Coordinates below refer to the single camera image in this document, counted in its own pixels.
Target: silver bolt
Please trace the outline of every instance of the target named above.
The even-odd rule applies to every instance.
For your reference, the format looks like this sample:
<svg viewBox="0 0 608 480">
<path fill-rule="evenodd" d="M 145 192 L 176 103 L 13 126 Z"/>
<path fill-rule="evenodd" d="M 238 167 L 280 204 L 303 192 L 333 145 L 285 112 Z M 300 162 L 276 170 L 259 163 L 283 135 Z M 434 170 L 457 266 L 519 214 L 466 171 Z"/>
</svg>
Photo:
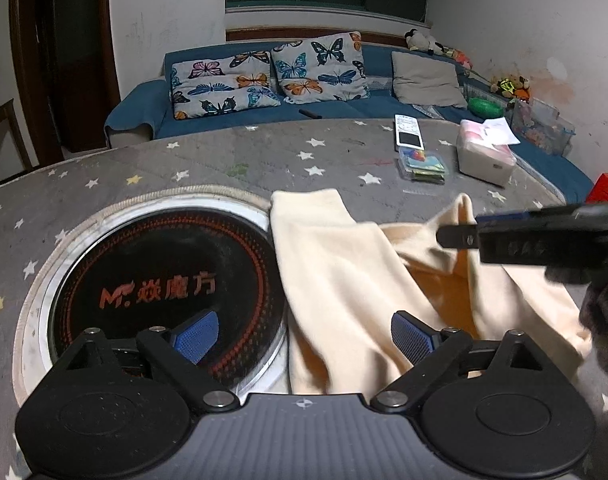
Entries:
<svg viewBox="0 0 608 480">
<path fill-rule="evenodd" d="M 223 390 L 215 390 L 204 395 L 204 402 L 213 406 L 213 408 L 225 408 L 235 401 L 235 397 L 231 392 Z"/>
<path fill-rule="evenodd" d="M 377 396 L 377 400 L 380 404 L 388 408 L 399 408 L 404 406 L 408 402 L 408 397 L 402 392 L 396 392 L 395 390 L 388 390 L 382 392 Z"/>
</svg>

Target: red box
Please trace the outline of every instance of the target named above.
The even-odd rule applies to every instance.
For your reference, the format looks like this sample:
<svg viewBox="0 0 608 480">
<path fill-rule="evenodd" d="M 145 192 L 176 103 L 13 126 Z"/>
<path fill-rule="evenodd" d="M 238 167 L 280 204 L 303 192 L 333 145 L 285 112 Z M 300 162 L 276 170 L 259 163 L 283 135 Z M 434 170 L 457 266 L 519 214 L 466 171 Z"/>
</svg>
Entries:
<svg viewBox="0 0 608 480">
<path fill-rule="evenodd" d="M 608 173 L 600 175 L 595 186 L 586 197 L 586 202 L 608 202 Z"/>
</svg>

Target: pink butterfly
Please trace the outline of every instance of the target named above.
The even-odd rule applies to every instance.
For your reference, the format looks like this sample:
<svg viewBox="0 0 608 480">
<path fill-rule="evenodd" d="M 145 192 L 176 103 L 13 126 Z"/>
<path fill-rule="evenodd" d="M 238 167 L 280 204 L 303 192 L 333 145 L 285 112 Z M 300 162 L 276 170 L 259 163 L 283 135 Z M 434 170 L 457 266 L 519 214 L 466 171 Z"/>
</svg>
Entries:
<svg viewBox="0 0 608 480">
<path fill-rule="evenodd" d="M 205 75 L 224 75 L 224 73 L 220 69 L 218 61 L 197 61 L 193 65 L 193 71 L 188 76 L 188 79 Z"/>
</svg>

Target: beige fabric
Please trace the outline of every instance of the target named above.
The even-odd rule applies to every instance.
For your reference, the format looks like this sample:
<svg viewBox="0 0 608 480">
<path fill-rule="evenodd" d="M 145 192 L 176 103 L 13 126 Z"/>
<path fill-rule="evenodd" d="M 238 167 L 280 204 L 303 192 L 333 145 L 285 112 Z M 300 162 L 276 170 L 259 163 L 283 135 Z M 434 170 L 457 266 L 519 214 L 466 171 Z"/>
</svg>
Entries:
<svg viewBox="0 0 608 480">
<path fill-rule="evenodd" d="M 439 247 L 439 225 L 474 221 L 467 195 L 423 225 L 357 223 L 334 189 L 278 191 L 272 202 L 295 394 L 370 399 L 407 371 L 390 335 L 398 310 L 484 339 L 525 330 L 568 376 L 590 350 L 573 300 L 543 269 L 482 265 L 477 251 Z"/>
<path fill-rule="evenodd" d="M 458 83 L 455 67 L 446 61 L 417 54 L 393 52 L 393 91 L 407 105 L 468 105 Z"/>
</svg>

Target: blue sofa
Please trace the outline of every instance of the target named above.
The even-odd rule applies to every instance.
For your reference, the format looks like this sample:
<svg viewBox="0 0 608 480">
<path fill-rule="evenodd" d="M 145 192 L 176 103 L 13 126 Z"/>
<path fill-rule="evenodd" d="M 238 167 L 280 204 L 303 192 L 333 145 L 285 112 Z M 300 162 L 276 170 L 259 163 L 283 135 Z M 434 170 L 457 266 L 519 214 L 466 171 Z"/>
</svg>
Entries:
<svg viewBox="0 0 608 480">
<path fill-rule="evenodd" d="M 392 119 L 396 114 L 426 118 L 423 113 L 411 105 L 399 102 L 391 92 L 393 78 L 391 52 L 393 50 L 408 51 L 392 46 L 364 44 L 362 46 L 364 65 L 367 76 L 370 78 L 371 89 L 371 97 L 368 99 L 351 102 L 326 101 L 306 105 L 292 105 L 282 102 L 281 106 L 278 107 L 255 108 L 238 113 L 183 121 L 175 120 L 173 106 L 169 98 L 171 88 L 169 79 L 173 64 L 193 59 L 221 59 L 249 50 L 270 50 L 282 43 L 281 41 L 226 43 L 166 54 L 164 59 L 165 80 L 157 79 L 138 85 L 114 108 L 106 119 L 104 129 L 108 145 L 110 145 L 111 132 L 134 130 L 142 124 L 149 124 L 153 132 L 153 139 L 164 139 L 166 137 L 231 128 L 232 126 L 311 120 L 302 115 L 299 112 L 300 109 L 308 110 L 322 116 L 324 119 Z M 414 52 L 413 54 L 415 56 L 427 56 L 427 54 L 421 52 Z M 453 63 L 461 86 L 467 84 L 481 85 L 479 81 L 468 78 L 459 64 L 446 58 L 439 59 Z M 447 121 L 457 124 L 462 119 L 481 121 L 468 110 L 460 108 L 436 107 L 436 110 Z M 569 203 L 582 202 L 593 186 L 592 181 L 585 174 L 561 156 L 546 155 L 545 152 L 527 141 L 514 146 L 513 150 L 536 172 L 557 187 Z"/>
</svg>

